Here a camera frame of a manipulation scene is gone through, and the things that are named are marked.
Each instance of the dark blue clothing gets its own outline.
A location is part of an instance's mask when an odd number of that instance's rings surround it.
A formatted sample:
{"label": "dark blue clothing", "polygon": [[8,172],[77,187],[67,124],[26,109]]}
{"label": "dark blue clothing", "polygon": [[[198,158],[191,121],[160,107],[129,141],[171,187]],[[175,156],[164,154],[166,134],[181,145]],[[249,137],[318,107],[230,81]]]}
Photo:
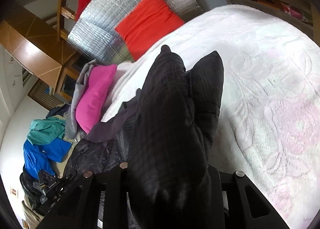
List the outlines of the dark blue clothing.
{"label": "dark blue clothing", "polygon": [[62,162],[64,155],[70,150],[72,144],[59,138],[55,138],[48,145],[32,145],[26,140],[23,145],[23,156],[26,170],[38,179],[38,172],[43,169],[51,175],[55,175],[49,160]]}

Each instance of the brown slatted panel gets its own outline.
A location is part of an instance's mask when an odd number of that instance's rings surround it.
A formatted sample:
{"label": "brown slatted panel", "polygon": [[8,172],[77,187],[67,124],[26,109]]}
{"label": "brown slatted panel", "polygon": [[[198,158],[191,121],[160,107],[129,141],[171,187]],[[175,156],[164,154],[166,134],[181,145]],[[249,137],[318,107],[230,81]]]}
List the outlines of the brown slatted panel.
{"label": "brown slatted panel", "polygon": [[39,79],[28,93],[28,96],[39,103],[42,107],[46,108],[47,110],[51,110],[63,102],[54,96],[45,93],[45,90],[48,87],[49,86],[45,82]]}

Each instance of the silver foil mat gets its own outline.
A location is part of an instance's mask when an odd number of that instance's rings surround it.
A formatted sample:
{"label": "silver foil mat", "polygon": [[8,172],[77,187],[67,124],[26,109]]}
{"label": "silver foil mat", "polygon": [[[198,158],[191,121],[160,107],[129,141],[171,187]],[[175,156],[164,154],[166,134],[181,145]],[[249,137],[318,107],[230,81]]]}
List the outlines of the silver foil mat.
{"label": "silver foil mat", "polygon": [[[71,30],[68,41],[92,58],[106,64],[130,60],[124,40],[115,31],[119,22],[140,0],[91,0]],[[165,0],[184,21],[202,14],[196,0]]]}

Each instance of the silver bolt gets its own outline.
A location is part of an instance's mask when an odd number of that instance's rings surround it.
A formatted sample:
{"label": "silver bolt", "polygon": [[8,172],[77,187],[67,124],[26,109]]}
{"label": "silver bolt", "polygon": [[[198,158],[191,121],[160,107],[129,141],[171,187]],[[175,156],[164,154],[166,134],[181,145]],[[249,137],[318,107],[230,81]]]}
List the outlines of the silver bolt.
{"label": "silver bolt", "polygon": [[238,177],[244,177],[244,175],[245,175],[245,173],[244,173],[243,171],[241,171],[241,170],[237,170],[237,171],[236,171],[236,176],[238,176]]}
{"label": "silver bolt", "polygon": [[128,167],[128,162],[122,162],[121,164],[120,164],[120,168],[122,168],[122,169],[125,169],[125,168],[127,168]]}
{"label": "silver bolt", "polygon": [[83,176],[84,176],[85,178],[89,178],[89,177],[91,177],[92,175],[93,175],[93,172],[90,171],[90,170],[88,170],[88,171],[86,171],[86,172],[83,173]]}

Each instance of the white cloth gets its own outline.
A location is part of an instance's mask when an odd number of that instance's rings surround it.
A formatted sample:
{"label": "white cloth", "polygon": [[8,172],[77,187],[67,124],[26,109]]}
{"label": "white cloth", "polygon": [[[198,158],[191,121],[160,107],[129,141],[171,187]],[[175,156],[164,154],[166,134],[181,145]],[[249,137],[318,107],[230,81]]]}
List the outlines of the white cloth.
{"label": "white cloth", "polygon": [[244,171],[290,228],[307,228],[320,208],[320,48],[261,11],[241,5],[213,9],[131,65],[102,121],[142,88],[164,44],[181,56],[186,70],[218,51],[224,86],[211,164]]}

